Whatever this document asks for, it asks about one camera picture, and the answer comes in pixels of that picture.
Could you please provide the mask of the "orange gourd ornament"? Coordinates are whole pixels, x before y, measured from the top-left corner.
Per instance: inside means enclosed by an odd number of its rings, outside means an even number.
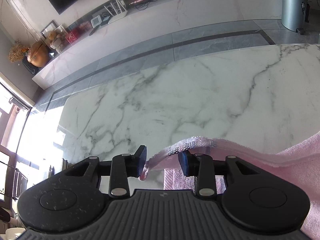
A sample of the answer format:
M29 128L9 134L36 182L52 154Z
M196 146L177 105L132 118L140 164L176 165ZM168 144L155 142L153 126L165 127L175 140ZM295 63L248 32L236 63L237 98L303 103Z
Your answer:
M42 68L49 62L49 51L42 41L37 41L28 50L27 60L35 67Z

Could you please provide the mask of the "red gift box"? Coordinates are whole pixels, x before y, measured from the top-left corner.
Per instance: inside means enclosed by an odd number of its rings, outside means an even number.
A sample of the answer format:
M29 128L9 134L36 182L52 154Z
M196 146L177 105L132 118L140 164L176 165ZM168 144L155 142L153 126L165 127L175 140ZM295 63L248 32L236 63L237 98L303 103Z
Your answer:
M78 28L74 28L66 35L66 40L73 45L81 37L81 32Z

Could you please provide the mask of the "small white clock display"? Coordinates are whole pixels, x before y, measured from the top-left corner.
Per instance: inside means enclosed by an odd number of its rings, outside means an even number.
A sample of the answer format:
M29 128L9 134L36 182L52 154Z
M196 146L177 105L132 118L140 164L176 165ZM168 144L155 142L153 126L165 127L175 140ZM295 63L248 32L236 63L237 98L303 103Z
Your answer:
M92 28L99 26L101 23L102 23L102 19L100 15L95 16L94 18L91 19Z

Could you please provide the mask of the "brown teddy bear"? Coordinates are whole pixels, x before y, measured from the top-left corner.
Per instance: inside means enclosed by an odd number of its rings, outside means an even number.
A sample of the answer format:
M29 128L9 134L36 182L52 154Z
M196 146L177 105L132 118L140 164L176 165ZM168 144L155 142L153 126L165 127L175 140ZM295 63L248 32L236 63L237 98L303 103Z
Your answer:
M48 39L50 40L50 47L52 49L57 49L62 44L61 35L57 34L55 31L50 31L48 33Z

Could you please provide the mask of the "dried flower bouquet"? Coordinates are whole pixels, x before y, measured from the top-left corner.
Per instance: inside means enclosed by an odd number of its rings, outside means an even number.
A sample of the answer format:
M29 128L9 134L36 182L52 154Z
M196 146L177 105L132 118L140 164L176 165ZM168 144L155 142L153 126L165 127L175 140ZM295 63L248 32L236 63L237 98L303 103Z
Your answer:
M22 61L26 56L29 48L25 46L20 40L15 40L11 46L8 59L11 63Z

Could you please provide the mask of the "silver metal trash can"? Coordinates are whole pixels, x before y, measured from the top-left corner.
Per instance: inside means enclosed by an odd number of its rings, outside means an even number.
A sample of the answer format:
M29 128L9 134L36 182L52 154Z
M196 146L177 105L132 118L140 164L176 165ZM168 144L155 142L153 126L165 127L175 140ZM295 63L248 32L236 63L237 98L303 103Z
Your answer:
M283 0L281 24L290 31L305 34L306 0Z

